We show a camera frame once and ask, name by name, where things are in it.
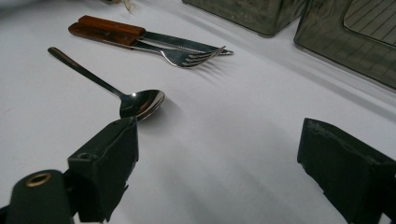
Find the white table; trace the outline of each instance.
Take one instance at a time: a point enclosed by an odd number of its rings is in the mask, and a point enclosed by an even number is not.
[[[329,122],[396,159],[395,94],[297,49],[298,22],[273,38],[180,0],[0,2],[0,206],[30,173],[119,118],[114,95],[60,63],[56,47],[125,93],[165,92],[138,123],[140,160],[110,223],[344,224],[296,157],[304,118]],[[161,56],[72,36],[83,15],[235,52],[180,69]]]

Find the metal spoon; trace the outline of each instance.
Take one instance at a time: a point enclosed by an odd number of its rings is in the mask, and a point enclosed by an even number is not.
[[[122,118],[136,116],[137,120],[145,119],[158,107],[160,107],[163,99],[165,98],[165,94],[162,91],[157,90],[140,91],[132,93],[131,95],[126,95],[103,81],[101,78],[94,75],[92,72],[85,69],[83,66],[73,61],[59,49],[52,47],[49,48],[48,51],[55,58],[59,59],[67,66],[73,68],[84,77],[116,94],[121,100],[120,116]]]

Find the knife handle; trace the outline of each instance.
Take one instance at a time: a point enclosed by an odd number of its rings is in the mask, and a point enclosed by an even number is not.
[[[142,36],[146,33],[146,29],[143,27],[133,26],[125,23],[120,23],[116,21],[107,21],[104,19],[83,16],[78,19],[79,23],[84,23],[90,26],[108,29],[110,31],[118,31],[127,35]]]
[[[116,45],[126,49],[131,49],[131,46],[133,46],[138,39],[138,37],[134,35],[98,28],[79,22],[69,26],[69,32],[72,35],[107,43],[110,45]]]

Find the knife blade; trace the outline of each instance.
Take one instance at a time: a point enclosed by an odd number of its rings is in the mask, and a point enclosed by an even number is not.
[[[101,18],[96,18],[92,16],[83,16],[78,19],[78,22],[84,23],[91,26],[105,26],[108,29],[123,32],[126,35],[135,35],[142,40],[151,41],[157,44],[164,44],[169,47],[184,49],[192,52],[205,53],[212,50],[218,49],[210,45],[198,43],[192,40],[183,39],[179,37],[174,37],[170,35],[157,34],[153,32],[146,31],[145,28],[134,26],[130,24],[120,23],[116,21],[108,21]],[[220,55],[233,55],[233,51],[224,49]]]

